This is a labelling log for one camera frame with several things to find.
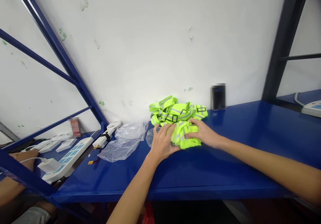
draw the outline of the neon yellow vest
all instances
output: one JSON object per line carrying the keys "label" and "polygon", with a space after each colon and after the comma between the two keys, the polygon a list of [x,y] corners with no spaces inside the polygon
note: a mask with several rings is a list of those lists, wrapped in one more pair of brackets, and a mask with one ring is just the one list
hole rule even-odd
{"label": "neon yellow vest", "polygon": [[207,116],[206,107],[203,105],[192,105],[191,102],[178,104],[177,98],[168,96],[159,103],[153,103],[149,106],[151,112],[151,122],[155,126],[159,124],[176,123],[172,134],[172,143],[186,149],[201,145],[201,141],[196,138],[185,139],[184,135],[189,132],[197,132],[198,127],[188,122],[189,118],[201,120]]}

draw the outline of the power plug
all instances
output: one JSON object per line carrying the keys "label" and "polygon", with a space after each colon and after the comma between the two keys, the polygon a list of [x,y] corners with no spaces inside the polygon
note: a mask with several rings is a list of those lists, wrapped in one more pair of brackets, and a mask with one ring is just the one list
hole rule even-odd
{"label": "power plug", "polygon": [[60,164],[54,158],[43,158],[42,162],[38,165],[38,167],[46,173],[53,173],[58,171],[62,167],[62,164]]}

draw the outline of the hand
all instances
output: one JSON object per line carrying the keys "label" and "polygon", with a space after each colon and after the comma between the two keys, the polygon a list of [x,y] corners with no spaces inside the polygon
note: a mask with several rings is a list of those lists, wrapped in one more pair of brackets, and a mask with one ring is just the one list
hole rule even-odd
{"label": "hand", "polygon": [[224,141],[224,137],[215,133],[210,127],[208,127],[203,121],[190,118],[189,122],[197,125],[198,132],[190,132],[185,135],[186,139],[197,138],[200,139],[204,144],[213,148],[219,148],[221,143]]}
{"label": "hand", "polygon": [[156,125],[154,127],[154,139],[151,145],[151,150],[148,153],[148,155],[151,156],[152,159],[157,162],[157,164],[169,157],[174,152],[181,150],[181,148],[178,146],[174,147],[171,145],[171,136],[176,124],[166,124],[162,126],[157,133],[156,129],[158,126],[159,125]]}
{"label": "hand", "polygon": [[[28,150],[26,152],[13,153],[13,154],[9,154],[9,155],[12,156],[16,161],[21,162],[21,161],[29,159],[29,158],[37,157],[39,155],[39,150],[33,149],[33,150]],[[31,160],[25,161],[21,164],[32,171],[33,170],[33,163],[34,163],[34,159],[31,159]]]}

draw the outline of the power strip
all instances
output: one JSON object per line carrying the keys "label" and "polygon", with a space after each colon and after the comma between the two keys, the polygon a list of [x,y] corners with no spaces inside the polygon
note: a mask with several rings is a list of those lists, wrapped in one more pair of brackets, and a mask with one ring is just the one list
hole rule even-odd
{"label": "power strip", "polygon": [[42,149],[39,151],[39,153],[46,153],[46,152],[48,152],[48,151],[53,150],[57,145],[60,144],[60,142],[61,142],[60,140],[56,140],[56,141],[54,141],[54,142],[48,143],[47,145],[45,145],[44,148],[42,148]]}
{"label": "power strip", "polygon": [[59,180],[60,178],[70,176],[73,171],[73,164],[78,160],[78,158],[85,152],[85,150],[90,146],[94,141],[92,137],[85,138],[80,140],[64,157],[59,161],[62,164],[62,167],[56,172],[45,174],[42,179],[47,183],[51,184],[54,181]]}
{"label": "power strip", "polygon": [[42,141],[41,143],[39,143],[38,145],[36,145],[35,147],[33,147],[31,150],[33,150],[33,149],[41,150],[42,148],[44,148],[44,147],[45,147],[46,145],[48,145],[49,143],[51,143],[51,139],[50,139],[50,140]]}
{"label": "power strip", "polygon": [[65,140],[69,140],[71,138],[72,137],[70,134],[61,134],[61,135],[55,135],[54,137],[52,137],[51,141],[56,141],[56,140],[65,141]]}
{"label": "power strip", "polygon": [[321,100],[306,104],[301,113],[321,117]]}
{"label": "power strip", "polygon": [[74,145],[74,143],[76,141],[77,141],[77,139],[66,140],[66,141],[61,143],[61,145],[56,149],[56,151],[57,152],[61,152],[63,150],[69,149]]}

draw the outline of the blue metal frame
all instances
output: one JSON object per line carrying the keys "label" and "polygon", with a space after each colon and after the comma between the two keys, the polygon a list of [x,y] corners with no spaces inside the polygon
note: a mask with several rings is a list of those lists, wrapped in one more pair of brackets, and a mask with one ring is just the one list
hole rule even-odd
{"label": "blue metal frame", "polygon": [[15,149],[16,147],[26,143],[27,141],[33,139],[34,137],[48,131],[49,129],[69,120],[70,118],[79,115],[80,113],[83,113],[86,110],[91,110],[98,122],[101,125],[101,131],[103,132],[106,126],[108,125],[108,122],[106,118],[104,117],[103,113],[99,109],[98,104],[94,100],[93,96],[91,95],[90,91],[88,90],[87,86],[85,85],[84,81],[82,80],[81,76],[77,72],[75,66],[71,62],[70,58],[68,57],[66,51],[64,50],[63,46],[60,44],[59,39],[55,35],[53,29],[49,25],[48,21],[46,20],[44,14],[40,10],[39,6],[37,5],[35,0],[21,0],[27,10],[30,12],[31,16],[35,20],[36,24],[38,25],[39,29],[41,30],[42,34],[46,38],[47,42],[51,46],[52,50],[56,54],[57,58],[65,68],[67,74],[59,70],[57,67],[46,61],[44,58],[36,54],[34,51],[20,43],[18,40],[7,34],[5,31],[0,29],[0,38],[7,41],[9,44],[13,45],[20,51],[24,52],[34,60],[38,61],[54,73],[58,74],[71,84],[75,85],[78,89],[81,96],[84,98],[85,102],[87,103],[88,107],[70,115],[67,116],[64,119],[61,119],[19,141],[16,141],[12,143],[9,146],[4,147],[3,149],[0,149],[0,170],[3,171],[3,173],[12,179],[18,181],[19,183],[23,184],[26,188],[29,188],[33,191],[35,191],[40,196],[43,196],[47,198],[50,202],[52,202],[54,205],[58,206],[59,208],[65,207],[70,213],[77,216],[78,218],[82,220],[91,221],[94,223],[97,223],[97,220],[95,220],[90,213],[88,213],[83,208],[76,206],[73,204],[73,206],[61,206],[58,203],[56,203],[50,196],[56,191],[51,185],[43,181],[41,178],[36,176],[33,172],[29,171],[25,166],[17,162],[14,158],[12,158],[10,155],[7,154],[7,152]]}

